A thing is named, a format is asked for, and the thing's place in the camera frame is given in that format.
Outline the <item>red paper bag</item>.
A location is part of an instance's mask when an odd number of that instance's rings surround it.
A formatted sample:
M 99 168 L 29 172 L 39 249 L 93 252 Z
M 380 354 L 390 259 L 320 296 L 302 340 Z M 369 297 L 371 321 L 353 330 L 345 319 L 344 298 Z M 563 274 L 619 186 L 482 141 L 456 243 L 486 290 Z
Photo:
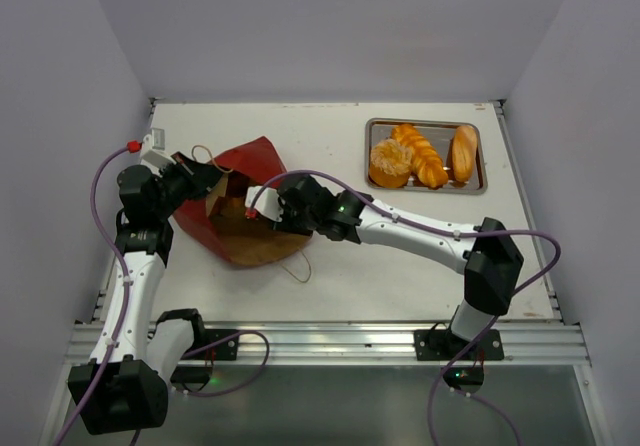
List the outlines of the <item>red paper bag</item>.
M 264 218 L 227 219 L 213 217 L 211 210 L 218 197 L 241 197 L 251 186 L 284 173 L 286 167 L 274 145 L 262 136 L 233 147 L 214 162 L 231 173 L 204 199 L 185 202 L 174 214 L 178 226 L 202 246 L 228 263 L 240 267 L 259 267 L 301 253 L 308 236 L 275 231 Z

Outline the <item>round crumble fake bread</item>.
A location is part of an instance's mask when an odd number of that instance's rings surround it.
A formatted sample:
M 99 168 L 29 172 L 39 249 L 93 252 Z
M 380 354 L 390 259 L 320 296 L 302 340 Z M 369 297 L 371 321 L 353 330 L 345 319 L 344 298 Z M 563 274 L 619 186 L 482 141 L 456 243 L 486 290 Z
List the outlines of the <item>round crumble fake bread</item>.
M 368 175 L 383 188 L 402 188 L 412 173 L 411 151 L 394 139 L 377 143 L 369 155 Z

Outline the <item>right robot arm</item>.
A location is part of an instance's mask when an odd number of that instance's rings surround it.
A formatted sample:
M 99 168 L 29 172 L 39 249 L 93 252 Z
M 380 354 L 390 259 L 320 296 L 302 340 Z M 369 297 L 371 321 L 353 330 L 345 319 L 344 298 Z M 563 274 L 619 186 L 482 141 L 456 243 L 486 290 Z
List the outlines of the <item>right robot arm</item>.
M 398 210 L 370 195 L 338 194 L 310 175 L 284 179 L 260 200 L 260 213 L 274 228 L 332 241 L 386 246 L 435 261 L 463 276 L 464 296 L 442 339 L 431 343 L 468 358 L 481 346 L 480 332 L 508 312 L 524 258 L 504 225 L 485 218 L 478 225 L 444 223 Z

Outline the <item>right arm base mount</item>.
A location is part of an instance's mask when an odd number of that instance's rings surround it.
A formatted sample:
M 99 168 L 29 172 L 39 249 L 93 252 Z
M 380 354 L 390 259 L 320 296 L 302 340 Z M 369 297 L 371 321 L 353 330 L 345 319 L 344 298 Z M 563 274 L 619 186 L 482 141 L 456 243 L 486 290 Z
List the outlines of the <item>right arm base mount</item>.
M 413 331 L 413 345 L 418 361 L 437 361 L 447 364 L 467 345 L 454 336 L 443 324 L 435 323 L 429 329 Z M 491 329 L 472 346 L 443 376 L 444 382 L 454 390 L 476 393 L 485 380 L 485 364 L 505 359 L 500 333 Z

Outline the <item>oval fake bread loaf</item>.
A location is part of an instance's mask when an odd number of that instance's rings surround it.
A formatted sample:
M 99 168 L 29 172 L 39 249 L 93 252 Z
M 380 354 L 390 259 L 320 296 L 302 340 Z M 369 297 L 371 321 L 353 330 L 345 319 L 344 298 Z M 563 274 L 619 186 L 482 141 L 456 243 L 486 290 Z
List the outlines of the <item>oval fake bread loaf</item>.
M 473 175 L 478 148 L 478 136 L 469 125 L 459 126 L 451 146 L 451 159 L 455 180 L 466 183 Z

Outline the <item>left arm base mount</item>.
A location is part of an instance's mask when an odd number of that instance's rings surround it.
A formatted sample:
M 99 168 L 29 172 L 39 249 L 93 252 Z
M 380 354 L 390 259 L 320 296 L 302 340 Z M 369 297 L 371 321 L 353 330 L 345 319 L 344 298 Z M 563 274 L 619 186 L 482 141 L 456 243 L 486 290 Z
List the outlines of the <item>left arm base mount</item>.
M 171 385 L 188 392 L 201 392 L 214 380 L 214 366 L 237 359 L 238 339 L 229 336 L 235 329 L 206 329 L 204 335 L 187 351 L 187 359 L 196 365 L 177 366 Z

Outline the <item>braided fake bread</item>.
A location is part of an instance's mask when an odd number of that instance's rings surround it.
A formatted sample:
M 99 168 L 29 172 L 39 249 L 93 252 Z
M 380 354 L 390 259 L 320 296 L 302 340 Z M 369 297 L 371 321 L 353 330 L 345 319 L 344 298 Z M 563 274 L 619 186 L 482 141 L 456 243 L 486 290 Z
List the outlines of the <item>braided fake bread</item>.
M 449 181 L 441 156 L 413 125 L 404 123 L 394 127 L 391 138 L 411 151 L 412 170 L 420 183 L 438 189 Z

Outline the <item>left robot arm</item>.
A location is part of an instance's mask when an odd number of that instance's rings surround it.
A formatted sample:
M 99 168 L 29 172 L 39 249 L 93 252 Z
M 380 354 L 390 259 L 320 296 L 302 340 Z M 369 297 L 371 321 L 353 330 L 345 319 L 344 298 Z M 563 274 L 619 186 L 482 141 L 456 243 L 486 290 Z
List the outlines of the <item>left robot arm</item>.
M 195 309 L 164 312 L 154 331 L 149 326 L 173 241 L 169 219 L 185 202 L 205 198 L 222 177 L 213 164 L 181 153 L 119 173 L 122 208 L 111 241 L 118 261 L 112 302 L 88 362 L 73 367 L 68 377 L 90 434 L 161 426 L 178 362 L 207 349 L 208 335 Z

